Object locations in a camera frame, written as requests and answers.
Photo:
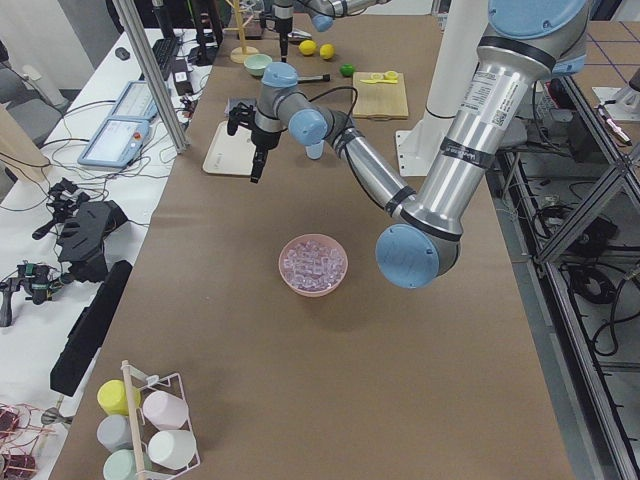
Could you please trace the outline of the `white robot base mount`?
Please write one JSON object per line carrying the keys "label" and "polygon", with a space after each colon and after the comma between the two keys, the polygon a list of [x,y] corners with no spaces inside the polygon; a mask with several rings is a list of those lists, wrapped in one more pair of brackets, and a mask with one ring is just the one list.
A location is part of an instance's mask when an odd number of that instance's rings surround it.
{"label": "white robot base mount", "polygon": [[477,68],[476,48],[487,23],[487,0],[455,0],[450,4],[425,113],[412,130],[396,132],[402,176],[428,174]]}

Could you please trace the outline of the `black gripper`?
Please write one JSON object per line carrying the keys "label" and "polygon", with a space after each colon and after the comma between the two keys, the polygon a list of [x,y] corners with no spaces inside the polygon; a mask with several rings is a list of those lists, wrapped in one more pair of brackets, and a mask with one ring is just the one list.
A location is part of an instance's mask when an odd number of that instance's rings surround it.
{"label": "black gripper", "polygon": [[268,150],[275,149],[284,131],[280,120],[263,114],[256,106],[236,107],[228,116],[227,134],[234,136],[243,127],[251,132],[251,141],[256,147],[250,173],[250,182],[257,184],[263,174]]}
{"label": "black gripper", "polygon": [[287,62],[288,34],[293,30],[294,7],[292,4],[273,4],[268,11],[259,16],[260,27],[267,29],[268,21],[274,22],[274,31],[279,33],[280,60]]}

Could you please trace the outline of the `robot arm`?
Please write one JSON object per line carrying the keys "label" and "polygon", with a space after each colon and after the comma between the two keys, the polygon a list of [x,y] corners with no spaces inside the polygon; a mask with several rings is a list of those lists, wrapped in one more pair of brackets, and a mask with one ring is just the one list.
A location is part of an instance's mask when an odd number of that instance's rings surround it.
{"label": "robot arm", "polygon": [[331,147],[369,198],[395,219],[377,240],[381,273],[399,287],[420,288],[454,266],[462,215],[527,92],[583,67],[589,16],[586,1],[451,4],[434,82],[451,80],[458,106],[448,112],[450,126],[420,189],[391,168],[349,114],[312,104],[285,62],[266,68],[256,103],[233,108],[227,130],[250,131],[253,181],[283,132],[310,150]]}
{"label": "robot arm", "polygon": [[274,31],[279,35],[280,61],[286,63],[288,57],[289,34],[293,32],[294,4],[301,6],[318,32],[328,30],[335,19],[359,14],[374,5],[386,4],[387,0],[274,0],[269,1],[270,9],[261,20],[266,24],[268,19],[274,21]]}

